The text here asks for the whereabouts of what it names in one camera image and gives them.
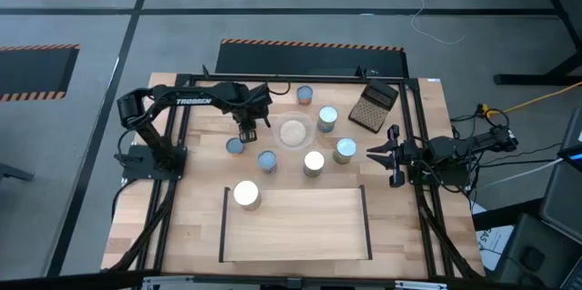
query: black floor mat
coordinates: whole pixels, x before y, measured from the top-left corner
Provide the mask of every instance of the black floor mat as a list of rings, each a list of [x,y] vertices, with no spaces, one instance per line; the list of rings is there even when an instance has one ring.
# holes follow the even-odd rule
[[[63,98],[79,50],[79,45],[0,47],[0,101]]]
[[[299,41],[224,39],[216,73],[262,75],[368,75],[408,77],[404,48]]]

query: table leg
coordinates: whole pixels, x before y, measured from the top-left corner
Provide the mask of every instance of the table leg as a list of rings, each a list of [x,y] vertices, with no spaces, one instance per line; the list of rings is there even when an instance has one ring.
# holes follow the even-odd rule
[[[0,178],[2,178],[2,177],[14,177],[14,178],[25,180],[25,181],[30,181],[33,179],[33,176],[35,176],[35,175],[27,173],[23,170],[19,170],[17,168],[12,167],[12,166],[0,164]]]

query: lid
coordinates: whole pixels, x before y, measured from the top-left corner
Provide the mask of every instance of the lid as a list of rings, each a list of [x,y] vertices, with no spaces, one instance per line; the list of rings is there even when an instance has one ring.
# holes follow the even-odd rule
[[[258,187],[252,181],[243,181],[235,186],[235,201],[239,205],[251,205],[258,197]]]
[[[337,152],[344,156],[352,156],[356,153],[356,142],[351,138],[343,138],[337,142]]]
[[[239,138],[230,138],[226,141],[226,151],[229,153],[240,153],[243,151],[243,143]]]
[[[312,95],[313,89],[309,85],[302,85],[297,89],[297,97],[299,98],[309,98]]]
[[[324,156],[319,152],[309,152],[306,155],[306,166],[311,170],[318,170],[324,166]]]
[[[324,122],[335,122],[337,120],[337,110],[332,106],[325,106],[319,110],[319,118]]]
[[[265,150],[258,156],[258,164],[263,168],[271,168],[276,164],[276,155],[270,150]]]

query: white paper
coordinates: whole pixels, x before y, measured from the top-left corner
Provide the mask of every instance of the white paper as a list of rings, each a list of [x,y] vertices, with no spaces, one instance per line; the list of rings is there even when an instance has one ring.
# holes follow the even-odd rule
[[[475,203],[473,207],[473,214],[483,213],[487,210],[481,207],[479,204]],[[503,253],[503,249],[507,245],[507,241],[509,241],[509,237],[511,236],[511,232],[513,232],[514,226],[506,225],[500,227],[494,227],[490,230],[485,231],[477,231],[477,242],[479,244],[479,249],[485,248],[489,250],[493,250],[496,253]],[[499,262],[499,258],[501,255],[496,253],[492,253],[487,250],[481,250],[481,261],[483,262],[483,266],[491,271],[494,271],[497,263]]]

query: white cable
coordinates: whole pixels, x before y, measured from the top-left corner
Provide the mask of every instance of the white cable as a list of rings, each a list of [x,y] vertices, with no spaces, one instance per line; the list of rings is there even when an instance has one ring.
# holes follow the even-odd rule
[[[555,164],[557,164],[557,163],[559,163],[559,162],[561,162],[561,161],[563,161],[563,159],[562,159],[562,158],[558,158],[557,160],[555,160],[555,161],[553,161],[553,162],[547,163],[547,164],[545,164],[545,165],[543,165],[543,166],[540,166],[540,167],[538,167],[538,168],[534,168],[534,169],[533,169],[533,170],[531,170],[531,171],[527,171],[527,172],[524,172],[524,173],[521,173],[521,174],[518,174],[518,175],[513,175],[513,176],[510,176],[510,177],[506,177],[506,178],[504,178],[504,179],[501,179],[501,180],[499,180],[499,181],[495,181],[495,182],[493,182],[493,183],[490,183],[490,184],[488,184],[488,185],[485,185],[485,186],[484,186],[484,187],[482,187],[482,188],[478,188],[477,190],[483,190],[483,189],[489,188],[489,187],[490,187],[490,186],[492,186],[492,185],[498,185],[498,184],[500,184],[500,183],[502,183],[502,182],[506,182],[506,181],[509,181],[509,180],[515,179],[516,177],[520,177],[520,176],[524,176],[524,175],[528,175],[528,174],[535,173],[535,172],[537,172],[537,171],[541,171],[541,170],[543,170],[544,168],[546,168],[546,167],[550,167],[551,165],[555,165]]]
[[[463,39],[465,39],[465,36],[461,36],[460,39],[454,41],[454,42],[447,42],[447,41],[443,41],[437,37],[435,37],[434,35],[430,35],[426,32],[420,31],[418,30],[418,28],[415,26],[415,18],[422,13],[423,10],[425,10],[426,4],[425,4],[425,0],[420,0],[420,2],[422,3],[422,8],[420,8],[420,10],[414,15],[412,16],[412,18],[410,19],[410,25],[412,26],[413,29],[415,29],[415,31],[417,31],[418,33],[420,33],[421,35],[426,35],[426,36],[430,36],[431,38],[437,40],[439,43],[444,44],[444,45],[456,45],[458,43],[460,43],[461,41],[463,41]]]

